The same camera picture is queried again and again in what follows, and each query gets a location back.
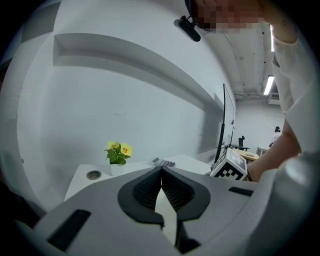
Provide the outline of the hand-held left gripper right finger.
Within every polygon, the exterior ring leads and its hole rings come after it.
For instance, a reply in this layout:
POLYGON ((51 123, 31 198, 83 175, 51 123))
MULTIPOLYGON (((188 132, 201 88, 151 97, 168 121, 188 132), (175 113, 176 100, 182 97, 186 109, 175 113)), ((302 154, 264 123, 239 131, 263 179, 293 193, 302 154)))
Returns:
POLYGON ((245 207, 256 183, 173 168, 161 171, 164 236, 176 247, 199 247, 245 207))

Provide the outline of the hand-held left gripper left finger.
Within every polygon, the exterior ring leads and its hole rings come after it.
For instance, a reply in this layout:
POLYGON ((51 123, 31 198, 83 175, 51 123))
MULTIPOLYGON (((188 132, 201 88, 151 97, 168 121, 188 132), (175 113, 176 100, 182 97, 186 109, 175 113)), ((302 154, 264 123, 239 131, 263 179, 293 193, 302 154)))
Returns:
POLYGON ((179 256, 157 224, 139 223, 120 208, 118 192, 150 168, 95 182, 49 211, 34 231, 48 240, 76 210, 90 212, 66 253, 71 256, 179 256))

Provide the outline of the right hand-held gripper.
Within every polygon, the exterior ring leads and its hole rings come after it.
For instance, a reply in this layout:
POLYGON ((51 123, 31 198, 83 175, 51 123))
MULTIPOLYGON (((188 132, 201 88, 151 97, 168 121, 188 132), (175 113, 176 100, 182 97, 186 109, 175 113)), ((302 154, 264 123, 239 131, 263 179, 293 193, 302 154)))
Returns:
POLYGON ((235 151, 228 148, 211 167, 211 171, 207 172, 205 175, 215 178, 242 181, 248 175, 247 161, 235 151))

